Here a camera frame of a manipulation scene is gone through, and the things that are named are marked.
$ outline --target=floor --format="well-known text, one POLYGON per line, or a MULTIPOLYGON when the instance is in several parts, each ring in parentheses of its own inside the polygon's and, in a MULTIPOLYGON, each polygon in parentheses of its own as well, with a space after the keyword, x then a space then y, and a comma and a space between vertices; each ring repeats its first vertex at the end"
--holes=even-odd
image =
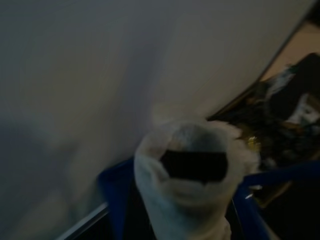
POLYGON ((307 21, 285 46, 262 77, 262 81, 281 72, 286 65, 297 63, 309 53, 320 54, 320 28, 307 21))

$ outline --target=blue plastic bin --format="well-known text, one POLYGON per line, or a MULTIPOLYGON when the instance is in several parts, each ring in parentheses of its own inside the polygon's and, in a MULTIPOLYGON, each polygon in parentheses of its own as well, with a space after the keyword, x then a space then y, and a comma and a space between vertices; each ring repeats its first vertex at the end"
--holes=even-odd
POLYGON ((133 158, 103 171, 98 176, 98 184, 108 203, 108 215, 116 240, 123 238, 129 189, 133 179, 133 158))

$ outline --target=white wall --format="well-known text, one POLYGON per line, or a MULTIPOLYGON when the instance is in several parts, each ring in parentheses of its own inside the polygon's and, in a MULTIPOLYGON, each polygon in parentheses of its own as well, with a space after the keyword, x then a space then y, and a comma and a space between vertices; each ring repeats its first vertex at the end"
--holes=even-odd
POLYGON ((96 176, 159 115, 223 107, 312 2, 1 1, 0 239, 53 239, 83 218, 96 176))

